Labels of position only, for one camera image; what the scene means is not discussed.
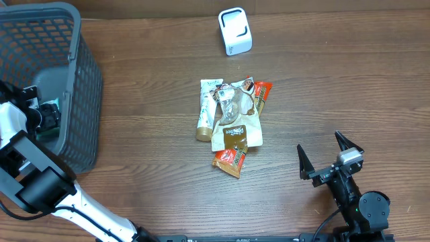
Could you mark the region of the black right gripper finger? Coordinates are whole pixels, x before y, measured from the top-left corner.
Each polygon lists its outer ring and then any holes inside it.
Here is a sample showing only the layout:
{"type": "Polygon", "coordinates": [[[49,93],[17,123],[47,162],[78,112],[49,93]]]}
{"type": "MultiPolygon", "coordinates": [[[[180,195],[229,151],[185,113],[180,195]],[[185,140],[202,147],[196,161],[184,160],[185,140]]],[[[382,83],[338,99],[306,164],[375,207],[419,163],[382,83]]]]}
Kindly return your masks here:
{"type": "Polygon", "coordinates": [[[341,151],[346,151],[347,149],[356,148],[360,153],[364,153],[364,150],[350,141],[346,136],[344,136],[340,131],[335,131],[335,137],[337,139],[338,145],[341,151]]]}
{"type": "Polygon", "coordinates": [[[314,173],[314,167],[310,162],[309,158],[307,157],[302,146],[297,145],[296,148],[298,152],[299,165],[300,165],[300,178],[304,180],[310,179],[310,174],[314,173]]]}

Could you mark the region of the teal wet wipes pack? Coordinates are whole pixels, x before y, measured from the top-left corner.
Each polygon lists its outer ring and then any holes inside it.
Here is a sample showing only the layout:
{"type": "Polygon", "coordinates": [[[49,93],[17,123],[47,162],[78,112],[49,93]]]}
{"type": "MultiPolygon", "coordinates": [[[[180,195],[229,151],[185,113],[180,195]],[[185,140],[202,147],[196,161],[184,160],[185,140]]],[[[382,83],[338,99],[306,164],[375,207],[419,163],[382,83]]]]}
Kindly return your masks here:
{"type": "Polygon", "coordinates": [[[36,129],[36,139],[53,137],[60,132],[61,112],[59,99],[50,100],[39,105],[40,125],[36,129]]]}

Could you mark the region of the orange spaghetti packet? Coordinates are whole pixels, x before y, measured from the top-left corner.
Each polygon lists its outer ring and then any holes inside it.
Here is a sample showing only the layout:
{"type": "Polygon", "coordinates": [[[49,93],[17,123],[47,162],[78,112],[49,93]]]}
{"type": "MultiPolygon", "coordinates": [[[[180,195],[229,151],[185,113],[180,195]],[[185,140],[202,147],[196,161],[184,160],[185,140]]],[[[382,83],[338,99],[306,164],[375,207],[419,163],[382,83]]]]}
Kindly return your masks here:
{"type": "MultiPolygon", "coordinates": [[[[254,94],[255,96],[254,104],[256,105],[258,115],[260,116],[263,111],[269,92],[273,87],[273,83],[257,81],[255,84],[256,84],[256,88],[255,88],[255,94],[254,94]]],[[[235,149],[217,151],[212,160],[212,165],[214,167],[217,167],[223,170],[227,174],[239,179],[241,169],[242,169],[245,157],[247,155],[247,151],[248,151],[247,147],[243,149],[235,148],[235,149]]]]}

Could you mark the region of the beige bread snack bag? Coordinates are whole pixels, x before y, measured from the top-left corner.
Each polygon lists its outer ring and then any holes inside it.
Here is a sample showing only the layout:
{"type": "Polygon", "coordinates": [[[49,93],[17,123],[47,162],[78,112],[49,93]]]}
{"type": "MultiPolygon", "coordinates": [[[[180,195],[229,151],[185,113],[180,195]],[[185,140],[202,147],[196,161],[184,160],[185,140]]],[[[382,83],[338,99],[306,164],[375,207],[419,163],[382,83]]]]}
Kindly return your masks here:
{"type": "Polygon", "coordinates": [[[253,78],[217,85],[211,91],[220,104],[221,118],[212,133],[212,151],[259,147],[263,135],[255,104],[256,84],[253,78]]]}

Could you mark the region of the white hair product tube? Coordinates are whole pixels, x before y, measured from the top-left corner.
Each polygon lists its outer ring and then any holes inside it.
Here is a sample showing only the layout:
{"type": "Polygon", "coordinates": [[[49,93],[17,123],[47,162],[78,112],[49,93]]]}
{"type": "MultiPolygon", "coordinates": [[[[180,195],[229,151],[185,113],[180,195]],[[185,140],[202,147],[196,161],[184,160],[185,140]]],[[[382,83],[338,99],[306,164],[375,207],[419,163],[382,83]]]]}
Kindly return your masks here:
{"type": "Polygon", "coordinates": [[[196,138],[203,142],[212,139],[212,129],[216,114],[217,102],[214,100],[214,91],[222,85],[223,79],[202,79],[200,81],[200,114],[196,129],[196,138]]]}

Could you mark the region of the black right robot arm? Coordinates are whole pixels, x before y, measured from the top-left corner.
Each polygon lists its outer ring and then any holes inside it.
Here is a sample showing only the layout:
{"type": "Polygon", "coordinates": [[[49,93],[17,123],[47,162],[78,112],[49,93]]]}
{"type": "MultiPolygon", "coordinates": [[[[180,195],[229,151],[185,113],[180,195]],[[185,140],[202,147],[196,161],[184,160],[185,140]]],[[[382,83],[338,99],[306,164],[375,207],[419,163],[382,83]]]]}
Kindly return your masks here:
{"type": "Polygon", "coordinates": [[[353,174],[363,167],[364,150],[336,131],[340,152],[336,161],[315,170],[301,145],[297,152],[300,178],[310,179],[314,187],[327,185],[337,205],[314,232],[311,241],[393,241],[385,235],[389,227],[390,199],[382,192],[361,193],[353,174]]]}

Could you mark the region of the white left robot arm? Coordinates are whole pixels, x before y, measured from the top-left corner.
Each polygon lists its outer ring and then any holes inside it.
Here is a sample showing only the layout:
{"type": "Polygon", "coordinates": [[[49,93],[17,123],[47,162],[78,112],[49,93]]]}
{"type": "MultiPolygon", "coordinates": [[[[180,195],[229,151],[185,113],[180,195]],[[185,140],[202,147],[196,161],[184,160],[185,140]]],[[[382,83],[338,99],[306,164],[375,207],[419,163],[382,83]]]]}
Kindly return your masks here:
{"type": "Polygon", "coordinates": [[[54,215],[75,223],[97,241],[156,241],[127,218],[94,200],[77,183],[74,171],[36,137],[59,128],[56,101],[39,104],[35,86],[1,83],[1,193],[28,216],[1,209],[17,220],[54,215]]]}

